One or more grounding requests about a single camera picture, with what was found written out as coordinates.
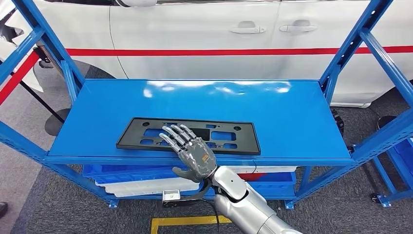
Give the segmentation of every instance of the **red stripe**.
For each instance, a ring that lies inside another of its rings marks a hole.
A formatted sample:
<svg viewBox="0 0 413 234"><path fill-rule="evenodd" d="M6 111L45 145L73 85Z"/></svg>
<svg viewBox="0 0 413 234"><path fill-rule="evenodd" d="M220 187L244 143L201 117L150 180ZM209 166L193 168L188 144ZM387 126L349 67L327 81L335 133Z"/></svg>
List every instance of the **red stripe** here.
<svg viewBox="0 0 413 234"><path fill-rule="evenodd" d="M387 53L413 53L413 45L387 46ZM338 48L245 49L245 50L101 50L67 49L71 56L236 56L236 55L334 55ZM370 54L367 47L356 54Z"/></svg>
<svg viewBox="0 0 413 234"><path fill-rule="evenodd" d="M413 53L413 45L387 46L387 53ZM67 49L71 56L248 56L248 55L334 55L338 48L303 49L243 49L243 50L101 50ZM367 47L358 48L356 54L370 54ZM10 95L27 72L37 62L36 53L31 53L17 72L0 91L0 104Z"/></svg>
<svg viewBox="0 0 413 234"><path fill-rule="evenodd" d="M30 69L32 69L34 64L38 61L38 58L38 55L35 52L32 52L20 68L17 69L16 73L14 73L14 75L0 91L0 105L4 102L4 100L6 100L23 77L30 71Z"/></svg>

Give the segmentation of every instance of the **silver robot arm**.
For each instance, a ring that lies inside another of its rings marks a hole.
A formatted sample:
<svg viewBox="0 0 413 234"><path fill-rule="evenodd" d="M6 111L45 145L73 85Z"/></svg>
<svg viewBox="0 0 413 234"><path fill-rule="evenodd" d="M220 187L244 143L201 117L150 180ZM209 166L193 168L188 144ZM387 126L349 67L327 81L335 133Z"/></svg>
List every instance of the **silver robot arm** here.
<svg viewBox="0 0 413 234"><path fill-rule="evenodd" d="M215 154L187 126L171 125L163 129L163 138L179 158L188 166L188 171L174 167L172 170L182 178L194 182L211 180L218 188L215 206L245 234L301 234L282 221L266 200L229 167L219 167Z"/></svg>
<svg viewBox="0 0 413 234"><path fill-rule="evenodd" d="M215 207L245 234L301 234L281 220L267 201L229 167L219 167L212 185L222 192L215 195Z"/></svg>

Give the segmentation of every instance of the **yellow floor marking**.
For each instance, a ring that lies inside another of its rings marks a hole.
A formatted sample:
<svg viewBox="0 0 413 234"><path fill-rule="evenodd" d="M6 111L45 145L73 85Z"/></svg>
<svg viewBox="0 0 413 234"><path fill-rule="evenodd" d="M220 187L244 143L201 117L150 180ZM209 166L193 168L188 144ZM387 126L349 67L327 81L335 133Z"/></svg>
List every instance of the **yellow floor marking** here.
<svg viewBox="0 0 413 234"><path fill-rule="evenodd" d="M231 220L224 216L218 216L220 223L230 223ZM159 226L178 226L178 225L199 225L217 223L215 216L199 217L179 217L179 218L153 218L150 227L150 234L158 234Z"/></svg>

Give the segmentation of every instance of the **black wire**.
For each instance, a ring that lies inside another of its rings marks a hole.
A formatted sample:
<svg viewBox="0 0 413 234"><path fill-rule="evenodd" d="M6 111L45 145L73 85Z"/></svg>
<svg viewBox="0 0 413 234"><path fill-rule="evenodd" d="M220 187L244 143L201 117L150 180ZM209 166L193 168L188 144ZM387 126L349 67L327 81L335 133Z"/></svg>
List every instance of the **black wire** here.
<svg viewBox="0 0 413 234"><path fill-rule="evenodd" d="M205 199L201 199L201 201L204 201L206 203L208 203L209 205L211 205L211 207L214 209L215 212L215 217L217 217L217 229L218 229L218 234L220 234L220 229L219 229L219 217L218 217L218 212L217 212L217 208L214 206L214 204L212 204L212 202L205 200Z"/></svg>
<svg viewBox="0 0 413 234"><path fill-rule="evenodd" d="M257 164L255 163L255 161L254 160L252 160L252 162L255 164L255 169L254 169L254 171L252 172L252 174L254 174L255 173L255 171L257 170Z"/></svg>

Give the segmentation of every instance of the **blue metal shelf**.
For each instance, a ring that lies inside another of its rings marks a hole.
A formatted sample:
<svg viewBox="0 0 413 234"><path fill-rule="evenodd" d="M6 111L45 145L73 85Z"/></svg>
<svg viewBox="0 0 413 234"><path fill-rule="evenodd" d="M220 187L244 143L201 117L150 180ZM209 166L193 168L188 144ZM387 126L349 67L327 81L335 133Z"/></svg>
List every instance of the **blue metal shelf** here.
<svg viewBox="0 0 413 234"><path fill-rule="evenodd" d="M64 74L73 108L49 152L3 122L0 141L112 208L119 198L65 164L181 165L169 152L116 149L116 140L132 117L253 122L262 154L217 155L218 162L306 166L297 191L293 186L287 191L257 188L267 199L285 199L287 209L413 135L413 110L409 109L358 144L350 155L329 110L338 75L363 41L402 96L413 104L413 86L370 32L392 0L370 1L319 80L85 80L33 1L13 2L33 32L0 65L0 82L40 40ZM312 166L317 165L334 167L308 182ZM404 195L398 193L396 198Z"/></svg>
<svg viewBox="0 0 413 234"><path fill-rule="evenodd" d="M117 149L133 117L253 122L261 155L218 154L220 165L351 160L317 81L97 79L85 82L46 161L181 165L174 152Z"/></svg>

